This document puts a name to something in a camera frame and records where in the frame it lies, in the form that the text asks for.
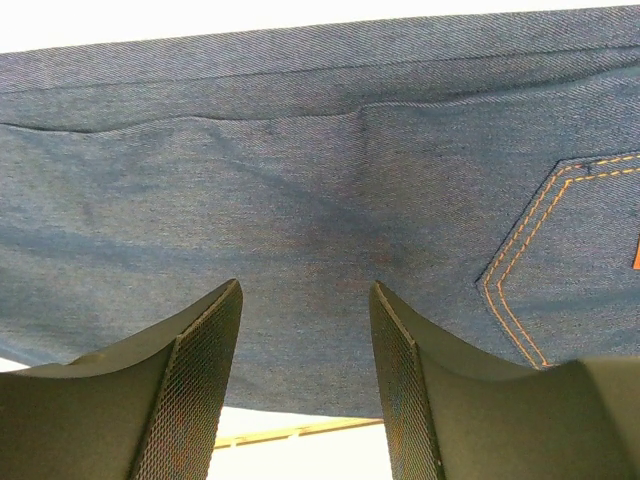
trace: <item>denim seam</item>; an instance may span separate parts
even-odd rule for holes
[[[611,164],[611,163],[625,162],[625,161],[629,161],[629,160],[633,160],[633,159],[637,159],[637,158],[640,158],[640,155],[629,155],[629,156],[616,157],[616,158],[607,159],[607,160],[600,160],[600,161],[594,162],[593,164],[594,165],[606,165],[606,164]],[[531,231],[531,233],[529,234],[527,239],[524,241],[524,243],[523,243],[522,247],[520,248],[520,250],[516,253],[516,255],[514,256],[514,258],[511,261],[511,263],[509,264],[509,266],[507,267],[505,272],[502,274],[502,276],[500,277],[500,279],[496,283],[496,287],[498,289],[498,294],[499,294],[499,297],[501,299],[501,302],[502,302],[505,310],[507,311],[507,313],[509,314],[509,316],[511,317],[511,319],[515,323],[515,325],[518,328],[518,330],[522,333],[524,338],[526,338],[527,342],[531,345],[533,350],[540,357],[540,360],[542,361],[541,364],[538,364],[533,359],[532,355],[529,353],[527,348],[522,344],[522,342],[518,339],[518,337],[515,335],[513,330],[508,326],[508,324],[505,321],[505,319],[498,312],[498,309],[495,307],[493,299],[491,298],[491,293],[489,292],[488,285],[489,285],[489,281],[491,280],[491,276],[493,275],[495,270],[498,268],[498,266],[500,265],[500,263],[502,262],[502,260],[506,256],[506,254],[508,253],[509,249],[513,246],[514,242],[518,239],[518,237],[520,237],[520,235],[522,234],[524,228],[527,226],[527,224],[529,223],[529,221],[531,220],[531,218],[533,217],[533,215],[537,211],[538,207],[540,206],[542,200],[547,195],[547,193],[551,190],[551,188],[556,183],[558,178],[561,177],[562,175],[566,174],[567,172],[571,171],[571,170],[575,170],[575,169],[579,169],[579,168],[583,168],[583,167],[584,167],[584,164],[570,165],[568,167],[565,167],[565,168],[561,169],[559,172],[557,172],[556,174],[554,174],[551,177],[551,180],[549,181],[549,183],[545,187],[545,189],[542,192],[542,194],[538,197],[538,199],[536,200],[534,205],[529,210],[529,213],[526,215],[526,217],[525,217],[524,221],[522,222],[522,224],[520,225],[520,227],[516,230],[516,232],[514,233],[514,235],[512,236],[511,240],[509,241],[507,246],[504,248],[502,253],[494,261],[491,269],[489,270],[489,273],[487,274],[487,276],[486,276],[486,278],[484,280],[484,292],[485,292],[486,298],[488,300],[489,306],[491,307],[491,310],[493,311],[493,313],[496,316],[496,318],[499,320],[499,322],[502,325],[502,327],[508,333],[509,337],[514,341],[514,343],[516,344],[518,349],[521,351],[521,353],[525,356],[525,358],[529,361],[529,363],[531,363],[531,365],[534,366],[535,368],[551,367],[551,366],[553,366],[553,364],[551,364],[551,363],[549,363],[547,361],[547,359],[545,358],[544,354],[541,352],[540,348],[536,345],[534,340],[531,338],[531,335],[529,334],[529,332],[527,332],[527,330],[522,326],[522,323],[517,319],[517,317],[515,316],[515,314],[513,313],[511,308],[509,307],[507,299],[506,299],[506,297],[504,295],[504,292],[502,290],[503,282],[506,280],[507,276],[509,275],[509,273],[513,269],[513,266],[515,265],[517,260],[524,253],[524,251],[527,249],[527,247],[531,243],[531,240],[533,239],[533,237],[536,235],[536,233],[538,232],[538,230],[542,226],[542,223],[544,223],[544,221],[549,217],[549,215],[551,214],[551,212],[553,211],[555,206],[558,204],[558,202],[560,201],[562,196],[565,194],[565,192],[567,191],[569,186],[571,186],[574,182],[581,182],[581,181],[585,181],[585,180],[595,180],[595,179],[598,179],[598,178],[609,178],[609,177],[610,178],[621,178],[622,175],[625,175],[625,174],[631,174],[631,173],[640,172],[640,167],[639,168],[629,168],[629,169],[616,170],[616,171],[613,171],[613,172],[600,173],[600,174],[597,174],[597,175],[586,175],[586,176],[570,178],[570,179],[566,180],[564,185],[563,185],[563,187],[558,192],[558,194],[556,194],[556,196],[552,200],[550,206],[547,208],[547,210],[545,211],[545,213],[542,216],[542,218],[538,221],[536,226],[533,228],[533,230]]]

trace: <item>jeans pocket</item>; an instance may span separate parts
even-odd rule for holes
[[[640,155],[559,162],[477,287],[537,368],[640,351]]]

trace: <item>orange tag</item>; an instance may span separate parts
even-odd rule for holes
[[[636,252],[636,259],[633,262],[633,269],[640,270],[640,241],[638,241],[638,251]]]

